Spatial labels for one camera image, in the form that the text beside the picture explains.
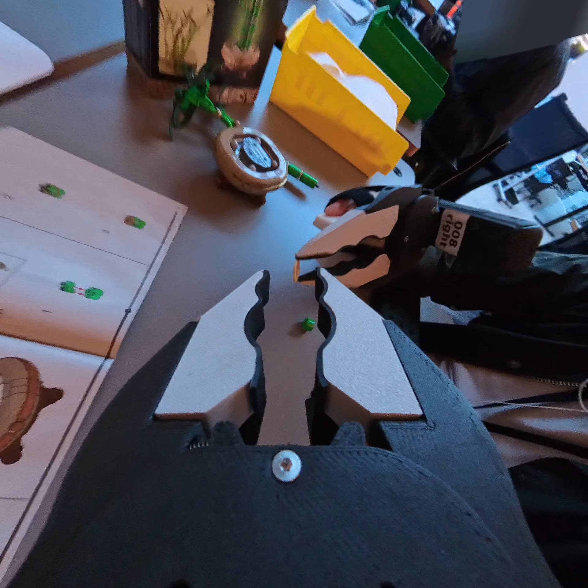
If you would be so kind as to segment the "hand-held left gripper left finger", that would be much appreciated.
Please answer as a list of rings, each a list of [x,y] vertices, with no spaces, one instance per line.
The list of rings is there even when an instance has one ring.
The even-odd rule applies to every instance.
[[[230,422],[246,445],[258,443],[266,390],[257,340],[269,285],[269,271],[257,271],[200,317],[154,411],[157,419],[200,422],[206,432]]]

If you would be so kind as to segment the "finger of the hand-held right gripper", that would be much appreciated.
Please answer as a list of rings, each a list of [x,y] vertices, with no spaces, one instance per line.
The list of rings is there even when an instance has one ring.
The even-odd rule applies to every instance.
[[[326,258],[366,238],[385,239],[398,222],[399,205],[369,212],[353,209],[338,217],[295,254],[296,260]]]
[[[311,272],[303,274],[300,272],[300,262],[296,261],[294,266],[294,282],[311,283],[318,276],[319,270],[323,269],[342,283],[342,285],[350,289],[357,289],[388,275],[390,271],[390,259],[386,254],[378,255],[367,264],[365,264],[365,261],[361,259],[340,261],[334,266],[328,268],[318,266]]]

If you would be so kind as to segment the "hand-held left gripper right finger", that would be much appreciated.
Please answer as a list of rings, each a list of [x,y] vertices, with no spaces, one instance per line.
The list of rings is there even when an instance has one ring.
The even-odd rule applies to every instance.
[[[316,272],[317,326],[325,340],[307,400],[311,445],[328,445],[348,422],[369,436],[378,422],[417,422],[423,409],[384,319],[326,269]]]

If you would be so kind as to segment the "person's right forearm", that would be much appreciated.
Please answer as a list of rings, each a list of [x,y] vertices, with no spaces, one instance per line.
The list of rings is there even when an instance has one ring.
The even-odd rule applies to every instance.
[[[481,311],[479,324],[585,344],[587,256],[539,252],[518,271],[423,262],[390,284],[458,311]]]

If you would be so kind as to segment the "grey desk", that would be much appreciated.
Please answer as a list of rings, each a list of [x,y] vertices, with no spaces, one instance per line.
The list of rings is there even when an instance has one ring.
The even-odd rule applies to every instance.
[[[270,272],[262,350],[267,404],[259,443],[309,445],[305,399],[323,337],[298,323],[316,319],[314,290],[293,282],[295,253],[316,234],[315,217],[351,187],[411,185],[412,168],[367,178],[268,99],[281,53],[274,49],[254,105],[227,107],[231,115],[269,136],[288,160],[319,180],[293,182],[257,208],[247,197],[220,190],[210,150],[212,127],[195,116],[169,139],[171,107],[151,99],[125,55],[76,75],[1,100],[1,125],[12,126],[187,207],[180,228],[123,339],[114,365],[85,415],[72,445],[35,513],[2,587],[31,551],[77,450],[126,382],[188,322],[197,320],[259,270]]]

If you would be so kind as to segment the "thin green bamboo stalk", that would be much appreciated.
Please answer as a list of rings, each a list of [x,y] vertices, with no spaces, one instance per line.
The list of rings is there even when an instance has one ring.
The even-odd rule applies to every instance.
[[[314,189],[318,187],[319,182],[313,176],[299,168],[298,166],[288,163],[288,175],[295,180],[301,182],[307,187]]]

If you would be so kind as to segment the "wooden-edged side table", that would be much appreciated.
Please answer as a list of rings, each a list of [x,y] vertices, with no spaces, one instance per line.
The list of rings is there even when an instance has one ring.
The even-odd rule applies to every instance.
[[[407,116],[403,116],[398,122],[397,132],[408,142],[408,149],[405,152],[407,157],[414,156],[422,144],[423,122],[418,120],[411,122]]]

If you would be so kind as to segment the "dark chair back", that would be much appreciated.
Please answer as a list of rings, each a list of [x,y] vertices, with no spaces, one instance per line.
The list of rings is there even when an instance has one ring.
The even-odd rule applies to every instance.
[[[532,109],[510,129],[510,143],[492,160],[496,178],[529,170],[587,144],[587,129],[577,120],[560,93]]]

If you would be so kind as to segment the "tan brick flower pot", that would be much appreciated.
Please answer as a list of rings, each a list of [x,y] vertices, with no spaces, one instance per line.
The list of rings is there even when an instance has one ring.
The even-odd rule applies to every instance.
[[[214,141],[219,186],[233,189],[258,206],[269,193],[284,187],[288,165],[275,143],[260,131],[244,126],[226,128]]]

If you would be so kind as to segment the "person's body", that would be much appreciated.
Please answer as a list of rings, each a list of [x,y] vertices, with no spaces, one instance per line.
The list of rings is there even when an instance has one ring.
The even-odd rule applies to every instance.
[[[482,330],[479,311],[420,302],[420,342],[493,438],[525,520],[562,587],[587,587],[587,352]]]

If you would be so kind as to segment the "green plastic bin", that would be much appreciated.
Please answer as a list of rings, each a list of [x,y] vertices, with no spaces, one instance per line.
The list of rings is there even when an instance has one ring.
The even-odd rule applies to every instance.
[[[445,97],[449,73],[397,15],[397,7],[375,10],[359,49],[408,95],[405,116],[425,122]]]

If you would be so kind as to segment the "open instruction booklet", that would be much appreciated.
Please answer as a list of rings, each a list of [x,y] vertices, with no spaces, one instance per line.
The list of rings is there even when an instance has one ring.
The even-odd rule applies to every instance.
[[[1,576],[187,207],[1,129]]]

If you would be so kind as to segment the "green toy bamboo leaves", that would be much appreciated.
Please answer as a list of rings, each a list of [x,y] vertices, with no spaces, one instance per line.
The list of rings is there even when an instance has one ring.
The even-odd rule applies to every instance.
[[[206,74],[196,72],[188,63],[183,63],[182,70],[186,85],[173,91],[172,114],[168,125],[170,139],[173,139],[176,129],[187,126],[196,111],[203,111],[216,117],[226,128],[235,128],[238,122],[209,96],[210,82]]]

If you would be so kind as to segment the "black bamboo toy set box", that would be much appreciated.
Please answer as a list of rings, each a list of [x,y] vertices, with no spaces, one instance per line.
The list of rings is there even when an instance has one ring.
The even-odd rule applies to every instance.
[[[122,1],[128,71],[169,99],[187,70],[221,105],[252,104],[281,33],[288,1]]]

